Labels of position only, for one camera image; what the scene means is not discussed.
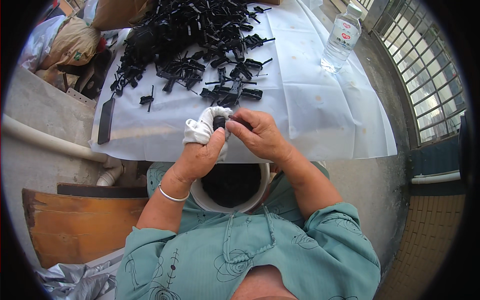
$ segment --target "sack with printed logo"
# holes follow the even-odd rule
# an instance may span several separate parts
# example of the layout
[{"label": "sack with printed logo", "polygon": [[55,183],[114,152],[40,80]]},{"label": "sack with printed logo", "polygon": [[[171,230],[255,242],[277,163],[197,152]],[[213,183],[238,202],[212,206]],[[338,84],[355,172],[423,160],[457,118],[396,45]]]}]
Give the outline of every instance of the sack with printed logo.
[{"label": "sack with printed logo", "polygon": [[46,70],[53,65],[85,65],[95,55],[99,41],[99,30],[80,18],[67,18],[39,69]]}]

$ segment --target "smartphone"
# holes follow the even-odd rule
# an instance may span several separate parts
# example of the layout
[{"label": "smartphone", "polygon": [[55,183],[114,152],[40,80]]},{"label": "smartphone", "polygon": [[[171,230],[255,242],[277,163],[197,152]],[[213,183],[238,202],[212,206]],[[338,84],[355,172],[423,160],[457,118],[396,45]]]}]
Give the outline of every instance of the smartphone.
[{"label": "smartphone", "polygon": [[98,126],[98,140],[99,145],[110,141],[110,131],[112,129],[113,107],[115,106],[115,98],[111,98],[105,102],[102,107],[102,114],[100,115],[100,124]]}]

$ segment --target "hand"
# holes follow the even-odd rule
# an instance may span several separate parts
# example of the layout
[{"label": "hand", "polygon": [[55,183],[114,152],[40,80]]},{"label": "hand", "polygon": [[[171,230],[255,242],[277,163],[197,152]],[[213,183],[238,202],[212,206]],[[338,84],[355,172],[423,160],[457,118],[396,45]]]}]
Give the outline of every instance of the hand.
[{"label": "hand", "polygon": [[253,154],[275,163],[289,159],[293,146],[280,134],[275,120],[270,114],[240,108],[233,115],[247,121],[253,127],[253,130],[250,131],[235,121],[228,121],[225,124],[226,128],[238,137]]},{"label": "hand", "polygon": [[208,144],[187,143],[180,158],[172,166],[174,176],[181,182],[191,184],[195,179],[208,174],[215,165],[225,143],[225,130],[219,127]]}]

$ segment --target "pile of black plastic parts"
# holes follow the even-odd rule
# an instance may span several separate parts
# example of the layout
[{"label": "pile of black plastic parts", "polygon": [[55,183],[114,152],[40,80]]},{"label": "pile of black plastic parts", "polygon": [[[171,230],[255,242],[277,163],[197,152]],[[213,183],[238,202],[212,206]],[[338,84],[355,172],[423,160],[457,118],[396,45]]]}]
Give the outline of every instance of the pile of black plastic parts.
[{"label": "pile of black plastic parts", "polygon": [[[168,79],[163,91],[171,92],[175,83],[191,90],[202,81],[207,64],[217,68],[224,63],[236,64],[227,77],[225,68],[218,69],[218,85],[212,91],[203,89],[201,96],[211,98],[218,105],[231,107],[238,103],[240,96],[259,100],[262,91],[242,88],[244,84],[256,84],[243,81],[253,76],[250,70],[260,70],[266,62],[245,59],[248,49],[262,46],[274,40],[261,38],[257,34],[244,36],[242,31],[251,31],[250,21],[259,21],[256,14],[269,9],[254,7],[254,12],[247,9],[245,0],[159,0],[150,3],[151,10],[132,29],[124,41],[127,45],[120,58],[116,80],[110,86],[117,96],[122,95],[123,88],[130,84],[133,88],[142,79],[142,73],[148,64],[154,62],[156,74]],[[198,44],[204,50],[190,54],[181,53],[191,45]],[[226,57],[232,51],[235,61]],[[232,87],[225,87],[232,82]],[[142,104],[153,101],[143,99]]]}]

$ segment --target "silver bangle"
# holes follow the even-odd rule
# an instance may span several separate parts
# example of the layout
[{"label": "silver bangle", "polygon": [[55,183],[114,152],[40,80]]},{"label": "silver bangle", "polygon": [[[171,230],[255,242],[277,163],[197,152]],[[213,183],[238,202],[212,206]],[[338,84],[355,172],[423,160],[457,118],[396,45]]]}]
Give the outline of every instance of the silver bangle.
[{"label": "silver bangle", "polygon": [[170,200],[172,200],[172,201],[175,201],[175,202],[183,202],[183,201],[187,200],[187,198],[190,196],[190,190],[188,190],[188,195],[187,195],[185,198],[183,198],[183,199],[175,199],[175,198],[172,198],[172,197],[168,196],[167,194],[165,194],[164,191],[162,191],[162,188],[160,187],[160,185],[162,185],[162,181],[161,181],[161,180],[160,180],[160,183],[158,184],[158,189],[160,190],[160,193],[162,193],[162,195],[164,195],[165,198],[170,199]]}]

